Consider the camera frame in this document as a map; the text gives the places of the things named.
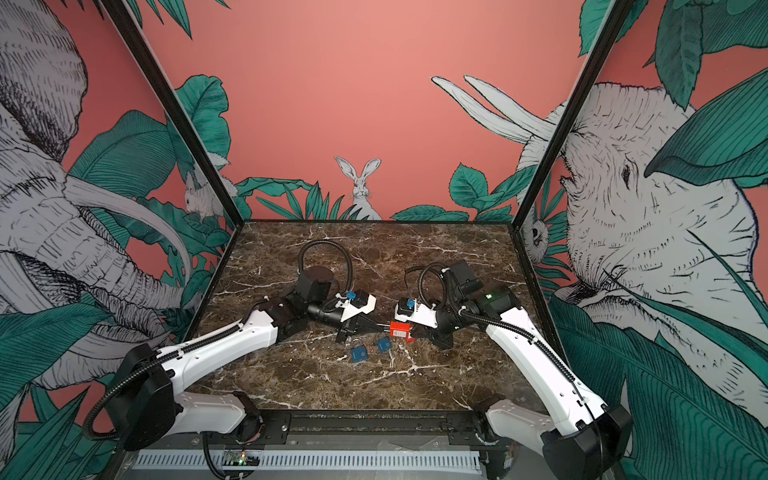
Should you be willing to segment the black enclosure corner post right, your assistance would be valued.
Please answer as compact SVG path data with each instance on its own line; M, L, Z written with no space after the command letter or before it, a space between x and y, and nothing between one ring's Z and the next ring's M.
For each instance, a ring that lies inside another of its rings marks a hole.
M522 228L523 222L529 214L538 192L542 189L550 169L560 156L567 137L574 126L611 49L613 48L618 34L620 33L625 20L628 18L633 5L634 1L630 0L611 2L595 43L591 48L573 91L566 102L561 118L556 125L555 132L547 143L547 148L542 160L535 171L535 175L533 176L523 202L512 222L512 230L514 232L517 232Z

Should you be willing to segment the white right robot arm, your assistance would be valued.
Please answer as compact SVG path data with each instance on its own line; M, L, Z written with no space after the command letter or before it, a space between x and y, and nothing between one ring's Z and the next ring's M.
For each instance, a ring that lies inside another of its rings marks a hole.
M633 419L622 405L609 405L571 370L539 332L507 286L484 293L465 261L433 262L420 274L435 275L443 298L430 303L421 294L413 321L430 341L453 345L456 331L475 325L513 361L533 387L546 412L538 414L510 400L492 403L484 416L498 437L537 452L558 479L600 479L623 456Z

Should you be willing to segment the black enclosure corner post left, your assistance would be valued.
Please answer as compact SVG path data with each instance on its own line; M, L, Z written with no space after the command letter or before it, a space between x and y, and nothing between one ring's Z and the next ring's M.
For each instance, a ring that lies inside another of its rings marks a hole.
M239 213L231 195L225 189L223 182L214 168L189 116L180 103L179 97L170 85L165 72L157 61L156 56L144 39L132 12L124 1L101 1L106 14L120 34L122 40L130 50L136 63L144 74L146 80L160 100L166 114L178 131L182 143L190 151L196 164L202 170L218 200L229 215L235 229L239 229L245 223Z

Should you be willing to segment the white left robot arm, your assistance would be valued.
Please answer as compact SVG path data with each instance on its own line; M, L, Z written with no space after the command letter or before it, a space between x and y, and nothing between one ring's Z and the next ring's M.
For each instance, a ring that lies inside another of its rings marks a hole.
M264 431L260 410L243 392L194 394L202 377L257 350L269 348L318 322L336 339L379 333L372 318L376 298L364 290L329 295L332 273L311 267L281 296L258 301L230 325L174 347L140 345L129 352L108 388L106 411L119 446L141 450L181 433L218 433L247 444Z

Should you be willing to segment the red padlock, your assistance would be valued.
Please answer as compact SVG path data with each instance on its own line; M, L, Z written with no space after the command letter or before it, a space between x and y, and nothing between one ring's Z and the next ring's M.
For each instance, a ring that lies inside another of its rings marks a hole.
M412 336L412 325L409 323L393 321L389 324L389 333L392 338L403 339L407 343L415 341Z

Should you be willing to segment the blue padlock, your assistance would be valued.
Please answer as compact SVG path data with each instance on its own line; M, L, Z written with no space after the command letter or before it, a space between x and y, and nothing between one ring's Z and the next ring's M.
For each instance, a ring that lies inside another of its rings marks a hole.
M386 353L392 349L392 342L388 337L379 338L376 346L381 353Z
M353 363L360 363L369 358L369 353L364 345L353 347L350 350L350 358Z

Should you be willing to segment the black enclosure corner post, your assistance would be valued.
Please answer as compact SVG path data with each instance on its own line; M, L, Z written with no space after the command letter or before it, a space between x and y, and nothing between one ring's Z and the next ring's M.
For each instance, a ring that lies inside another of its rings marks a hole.
M156 56L144 39L132 12L124 1L101 1L106 14L120 34L122 40L130 50L136 63L144 74L146 80L160 100L166 114L178 131L182 143L190 151L196 164L202 170L218 200L229 215L235 229L239 229L245 223L239 213L231 195L225 189L223 182L214 168L189 116L180 103L179 97L170 85L165 72L157 61Z
M633 5L634 1L630 0L611 2L595 43L591 48L573 91L566 102L561 118L556 125L555 132L547 143L547 148L542 160L535 171L535 175L533 176L523 202L512 222L512 230L514 232L517 232L522 228L523 222L529 214L538 192L542 189L550 169L560 156L567 137L574 126L611 49L613 48L618 34L620 33L625 20L628 18Z

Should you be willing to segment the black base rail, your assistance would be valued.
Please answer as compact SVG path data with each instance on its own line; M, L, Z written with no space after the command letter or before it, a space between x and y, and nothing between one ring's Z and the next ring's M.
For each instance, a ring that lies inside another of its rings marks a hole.
M555 427L546 415L500 401L486 410L475 411L341 411L341 410L259 410L247 408L245 416L226 420L222 413L204 419L203 426L184 426L182 415L190 407L171 407L169 411L131 413L109 407L109 417L123 448L138 451L176 434L198 433L216 443L252 447L284 445L290 435L442 435L452 445L506 445L512 441L527 444L532 435L536 448L543 439L561 437L563 427Z

